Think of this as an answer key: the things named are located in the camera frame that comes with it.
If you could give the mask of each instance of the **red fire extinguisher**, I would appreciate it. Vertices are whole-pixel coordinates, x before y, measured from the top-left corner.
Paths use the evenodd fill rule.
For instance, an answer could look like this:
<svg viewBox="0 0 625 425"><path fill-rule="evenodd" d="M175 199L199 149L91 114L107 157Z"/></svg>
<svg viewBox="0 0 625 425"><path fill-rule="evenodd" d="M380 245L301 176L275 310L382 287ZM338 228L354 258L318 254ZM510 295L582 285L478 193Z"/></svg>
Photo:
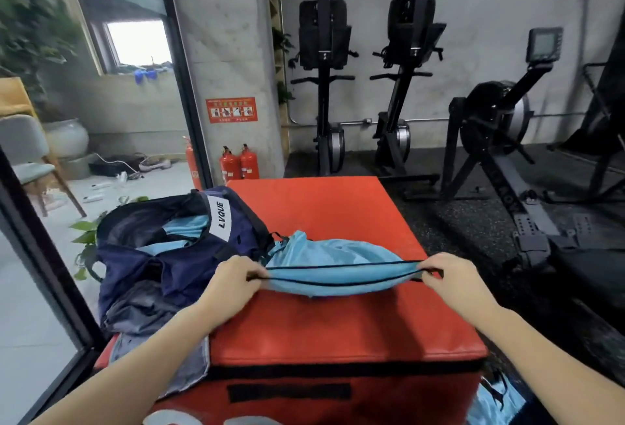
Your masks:
<svg viewBox="0 0 625 425"><path fill-rule="evenodd" d="M230 180L241 179L241 164L239 164L239 158L232 155L230 149L224 145L224 151L219 159L219 166L221 167L221 174L224 177L224 183L228 183Z"/></svg>
<svg viewBox="0 0 625 425"><path fill-rule="evenodd" d="M243 151L239 157L241 161L241 172L243 178L246 180L258 180L260 173L258 173L258 157L252 152L247 144L243 144Z"/></svg>
<svg viewBox="0 0 625 425"><path fill-rule="evenodd" d="M202 189L202 183L199 181L198 165L196 164L195 155L193 153L193 147L191 141L187 137L183 137L187 141L187 149L184 152L187 156L187 163L189 164L189 170L191 171L191 179L193 180L193 188L196 190Z"/></svg>

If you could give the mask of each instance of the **white floor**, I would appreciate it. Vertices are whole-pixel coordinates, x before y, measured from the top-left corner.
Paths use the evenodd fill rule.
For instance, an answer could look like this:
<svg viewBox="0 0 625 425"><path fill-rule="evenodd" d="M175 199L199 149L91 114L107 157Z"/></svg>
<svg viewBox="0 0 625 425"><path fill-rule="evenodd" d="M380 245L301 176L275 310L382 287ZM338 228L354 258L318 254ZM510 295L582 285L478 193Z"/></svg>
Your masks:
<svg viewBox="0 0 625 425"><path fill-rule="evenodd" d="M103 211L119 204L119 197L147 196L162 198L189 192L193 188L186 163L178 162L167 170L156 170L126 184L94 191L92 185L114 181L90 177L70 181L76 198L102 194L104 199L82 203L91 221ZM71 241L81 232L69 226L82 218L67 200L62 206L41 217L65 264L74 274L76 255L82 244ZM97 316L99 284L88 278L77 281L89 309ZM64 328L56 320L45 299L29 277L18 256L0 233L0 425L15 425L63 370L76 349Z"/></svg>

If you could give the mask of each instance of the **red sign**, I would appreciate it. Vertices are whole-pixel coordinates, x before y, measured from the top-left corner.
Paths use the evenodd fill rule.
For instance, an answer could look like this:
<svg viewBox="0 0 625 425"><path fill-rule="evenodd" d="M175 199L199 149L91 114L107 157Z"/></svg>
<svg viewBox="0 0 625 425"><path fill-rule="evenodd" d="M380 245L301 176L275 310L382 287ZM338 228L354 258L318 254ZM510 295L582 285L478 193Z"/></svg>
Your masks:
<svg viewBox="0 0 625 425"><path fill-rule="evenodd" d="M208 118L217 122L258 121L255 97L229 97L227 99L207 99Z"/></svg>

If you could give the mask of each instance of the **concrete pillar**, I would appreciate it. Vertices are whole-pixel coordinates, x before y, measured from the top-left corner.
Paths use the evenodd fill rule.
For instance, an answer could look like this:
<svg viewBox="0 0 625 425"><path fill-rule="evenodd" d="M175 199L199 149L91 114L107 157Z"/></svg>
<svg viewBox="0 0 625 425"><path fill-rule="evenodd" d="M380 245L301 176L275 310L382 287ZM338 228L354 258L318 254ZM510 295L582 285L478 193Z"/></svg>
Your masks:
<svg viewBox="0 0 625 425"><path fill-rule="evenodd" d="M223 145L257 154L261 177L282 177L270 0L174 0L215 183ZM255 97L257 122L212 124L207 99Z"/></svg>

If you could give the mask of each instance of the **white ceramic pot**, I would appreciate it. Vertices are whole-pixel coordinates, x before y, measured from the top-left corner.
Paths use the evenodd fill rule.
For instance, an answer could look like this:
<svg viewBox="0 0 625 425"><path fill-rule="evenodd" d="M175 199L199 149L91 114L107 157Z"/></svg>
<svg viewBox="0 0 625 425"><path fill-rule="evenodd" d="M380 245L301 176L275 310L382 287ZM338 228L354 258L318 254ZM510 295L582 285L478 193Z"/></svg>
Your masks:
<svg viewBox="0 0 625 425"><path fill-rule="evenodd" d="M43 124L52 153L59 158L76 159L87 152L89 134L78 119Z"/></svg>

